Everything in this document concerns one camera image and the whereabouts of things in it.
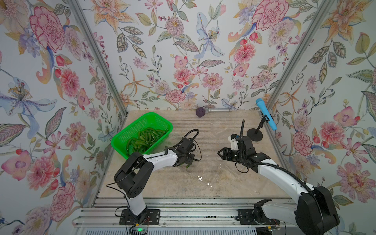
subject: purple block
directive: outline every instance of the purple block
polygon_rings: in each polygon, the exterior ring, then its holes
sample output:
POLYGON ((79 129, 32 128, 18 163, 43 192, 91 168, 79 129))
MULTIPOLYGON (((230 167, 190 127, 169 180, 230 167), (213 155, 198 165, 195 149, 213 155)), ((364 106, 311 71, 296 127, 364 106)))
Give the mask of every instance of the purple block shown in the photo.
POLYGON ((198 109, 196 109, 196 115, 198 117, 202 117, 205 115, 205 109, 203 107, 199 107, 198 109))

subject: plastic basket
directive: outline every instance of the plastic basket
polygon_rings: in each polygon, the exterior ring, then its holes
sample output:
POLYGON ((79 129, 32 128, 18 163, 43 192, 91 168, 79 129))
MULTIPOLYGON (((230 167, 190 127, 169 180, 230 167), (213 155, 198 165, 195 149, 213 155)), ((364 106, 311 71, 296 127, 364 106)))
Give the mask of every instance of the plastic basket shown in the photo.
POLYGON ((157 142, 155 142, 150 148, 148 148, 144 152, 144 154, 150 153, 162 141, 164 141, 164 139, 166 139, 171 133, 173 128, 171 122, 167 121, 156 113, 149 112, 139 117, 136 121, 132 122, 117 135, 115 135, 111 141, 112 147, 125 159, 128 159, 129 154, 126 149, 128 140, 132 137, 138 138, 138 132, 148 127, 151 127, 153 129, 167 130, 167 133, 164 134, 159 140, 157 140, 157 142))

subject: floral wallpaper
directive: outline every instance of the floral wallpaper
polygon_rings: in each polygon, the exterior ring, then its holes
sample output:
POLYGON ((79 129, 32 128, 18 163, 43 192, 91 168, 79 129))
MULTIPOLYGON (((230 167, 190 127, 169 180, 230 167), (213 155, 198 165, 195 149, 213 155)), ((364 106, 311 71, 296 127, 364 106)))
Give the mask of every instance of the floral wallpaper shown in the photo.
POLYGON ((250 109, 268 101, 318 0, 80 1, 124 105, 250 109))
POLYGON ((65 0, 0 1, 0 78, 0 234, 70 234, 123 117, 65 0))
POLYGON ((332 194, 334 235, 376 233, 375 9, 336 0, 272 107, 293 172, 332 194))

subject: pink flower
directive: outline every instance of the pink flower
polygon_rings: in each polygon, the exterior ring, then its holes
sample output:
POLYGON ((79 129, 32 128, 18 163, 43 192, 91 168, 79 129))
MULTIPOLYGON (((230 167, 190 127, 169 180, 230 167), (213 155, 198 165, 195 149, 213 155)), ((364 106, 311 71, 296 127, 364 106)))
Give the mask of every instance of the pink flower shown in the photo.
POLYGON ((89 98, 86 95, 85 89, 81 88, 80 92, 78 92, 77 95, 77 101, 78 101, 78 106, 82 108, 83 110, 85 109, 84 106, 88 106, 90 104, 89 98))
POLYGON ((107 98, 106 82, 104 78, 95 83, 95 90, 97 90, 95 92, 95 98, 100 100, 101 104, 104 105, 107 98))
POLYGON ((188 63, 188 59, 183 56, 175 56, 175 68, 184 68, 188 63))
POLYGON ((58 192, 53 196, 51 210, 51 219, 59 222, 72 208, 74 194, 76 193, 71 182, 67 182, 64 187, 59 187, 58 192))
POLYGON ((185 93, 181 90, 172 90, 172 91, 169 91, 167 94, 166 94, 166 100, 172 102, 172 103, 178 103, 178 102, 181 102, 185 99, 185 93))
POLYGON ((252 24, 256 24, 256 30, 269 29, 279 23, 288 10, 286 0, 263 0, 256 8, 252 17, 252 24))
POLYGON ((50 226, 51 212, 48 205, 38 206, 32 209, 27 215, 23 235, 44 234, 50 226))
POLYGON ((268 67, 273 68, 276 65, 276 57, 273 56, 272 58, 269 58, 268 60, 268 67))
POLYGON ((39 187, 45 187, 53 176, 55 170, 54 162, 51 158, 41 157, 35 160, 31 166, 31 173, 27 175, 30 189, 38 190, 39 187))
POLYGON ((205 72, 207 72, 208 69, 206 69, 205 67, 200 68, 200 66, 197 66, 196 69, 193 68, 192 71, 193 71, 192 75, 200 76, 200 74, 206 75, 207 73, 205 73, 205 72))
POLYGON ((209 89, 212 91, 223 85, 223 77, 219 76, 218 73, 211 73, 211 75, 207 74, 202 80, 204 81, 202 83, 203 87, 209 87, 209 89))
POLYGON ((304 116, 304 115, 300 115, 294 120, 295 129, 303 133, 307 132, 310 124, 311 124, 311 118, 308 118, 307 116, 304 116))
POLYGON ((102 35, 100 35, 100 36, 97 37, 97 33, 96 32, 94 32, 93 35, 94 35, 94 38, 97 41, 97 43, 104 43, 104 41, 101 41, 103 39, 102 35))
POLYGON ((64 30, 57 15, 44 6, 34 7, 34 15, 30 16, 30 26, 39 43, 56 53, 64 44, 64 30))
POLYGON ((145 70, 147 67, 149 67, 144 61, 142 61, 141 59, 138 59, 137 57, 135 57, 133 59, 133 64, 137 67, 137 68, 140 68, 140 69, 143 69, 145 70))
POLYGON ((343 146, 346 150, 348 150, 348 151, 346 152, 346 155, 348 156, 348 155, 350 155, 350 154, 352 153, 352 154, 353 154, 353 157, 355 158, 355 160, 356 160, 357 162, 360 163, 359 159, 362 160, 362 161, 364 161, 364 162, 368 162, 368 159, 367 159, 367 158, 365 158, 365 157, 359 155, 359 154, 367 154, 367 151, 365 151, 365 150, 356 150, 357 148, 359 148, 359 147, 362 145, 362 143, 360 143, 360 142, 356 142, 356 143, 352 146, 352 143, 351 143, 351 142, 352 142, 352 139, 351 139, 351 138, 347 138, 347 143, 348 143, 348 144, 344 144, 344 143, 341 141, 342 146, 343 146))
POLYGON ((179 68, 174 73, 174 78, 178 82, 186 82, 191 78, 191 73, 187 68, 179 68))
POLYGON ((165 27, 174 38, 179 37, 184 32, 183 22, 174 16, 167 20, 165 27))
POLYGON ((285 19, 284 21, 279 22, 269 31, 269 46, 279 44, 286 40, 294 26, 294 22, 290 19, 285 19))
POLYGON ((89 72, 91 73, 91 75, 92 75, 93 77, 96 77, 96 76, 97 76, 97 72, 96 72, 96 70, 95 70, 93 67, 91 67, 91 66, 89 66, 89 72))
POLYGON ((353 200, 356 193, 358 200, 366 203, 369 198, 375 199, 375 191, 372 188, 376 187, 376 181, 367 178, 371 175, 369 171, 361 172, 361 170, 362 165, 359 162, 355 162, 355 165, 348 162, 344 168, 338 166, 337 175, 342 177, 341 192, 349 193, 353 200))
POLYGON ((309 136, 304 134, 303 132, 296 132, 293 135, 293 143, 296 151, 298 151, 301 155, 307 156, 312 153, 312 141, 309 139, 309 136))
POLYGON ((71 147, 71 151, 76 151, 77 146, 86 143, 86 130, 85 126, 81 125, 81 122, 74 124, 71 123, 70 129, 67 128, 68 134, 64 135, 65 138, 65 146, 71 147))
POLYGON ((259 73, 259 75, 252 77, 253 84, 251 86, 251 89, 263 87, 276 77, 277 77, 276 73, 270 73, 266 70, 263 70, 259 73))
POLYGON ((240 45, 239 49, 236 50, 234 55, 234 60, 237 63, 248 62, 252 57, 255 56, 256 50, 255 46, 252 44, 240 45))
POLYGON ((234 73, 236 73, 236 75, 238 75, 239 77, 243 77, 246 74, 248 67, 249 67, 248 63, 246 63, 246 64, 239 64, 234 69, 234 73))
POLYGON ((147 0, 148 3, 145 3, 145 6, 150 6, 148 9, 154 7, 154 9, 157 9, 157 6, 162 5, 163 3, 158 2, 159 0, 147 0))
POLYGON ((240 90, 244 88, 244 84, 238 79, 232 83, 232 87, 236 88, 237 90, 240 90))
POLYGON ((92 118, 92 119, 96 119, 97 117, 99 117, 99 109, 98 108, 89 108, 89 116, 92 118))
POLYGON ((18 181, 26 176, 26 172, 30 169, 31 157, 28 151, 15 155, 1 165, 1 168, 18 181))
POLYGON ((321 128, 321 137, 330 144, 339 144, 346 136, 345 130, 334 121, 324 122, 321 128))
POLYGON ((51 151, 51 155, 53 155, 55 153, 56 149, 60 149, 60 146, 58 146, 58 144, 60 143, 60 141, 62 141, 64 139, 64 136, 62 136, 60 138, 60 135, 61 135, 60 131, 58 131, 57 136, 55 136, 55 134, 52 133, 52 135, 51 135, 52 141, 49 141, 49 140, 45 141, 46 145, 51 146, 51 147, 43 150, 43 153, 47 153, 47 152, 51 151))
POLYGON ((341 112, 334 115, 334 120, 341 124, 343 127, 354 126, 357 121, 354 119, 355 113, 351 106, 346 107, 341 112))
POLYGON ((60 77, 60 83, 64 93, 69 97, 75 97, 78 94, 80 82, 76 72, 72 72, 70 69, 64 70, 60 77))
POLYGON ((64 39, 65 47, 73 54, 76 59, 79 60, 81 57, 82 47, 77 32, 70 27, 66 27, 64 39))

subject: table surface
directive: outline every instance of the table surface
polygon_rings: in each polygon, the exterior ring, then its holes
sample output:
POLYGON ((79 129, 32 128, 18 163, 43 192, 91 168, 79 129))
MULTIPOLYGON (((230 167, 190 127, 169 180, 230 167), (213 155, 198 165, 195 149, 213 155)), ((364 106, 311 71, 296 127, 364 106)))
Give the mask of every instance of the table surface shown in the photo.
MULTIPOLYGON (((174 127, 169 137, 153 153, 163 151, 164 146, 175 145, 188 131, 197 128, 200 133, 196 141, 201 148, 202 160, 193 162, 189 168, 184 164, 154 172, 143 190, 143 197, 289 198, 269 179, 252 170, 246 174, 240 173, 234 162, 224 161, 217 155, 223 147, 230 147, 228 136, 239 134, 243 119, 246 120, 244 133, 250 128, 257 128, 261 119, 256 111, 208 113, 202 118, 197 117, 195 111, 130 111, 124 127, 147 112, 161 115, 174 127)), ((262 132, 264 138, 260 142, 253 142, 256 152, 263 152, 280 164, 266 131, 262 132)), ((200 157, 198 148, 194 154, 195 158, 200 157)), ((124 162, 125 159, 115 152, 98 197, 122 197, 120 192, 105 185, 114 182, 114 175, 124 162)), ((239 164, 238 168, 246 171, 239 164)))

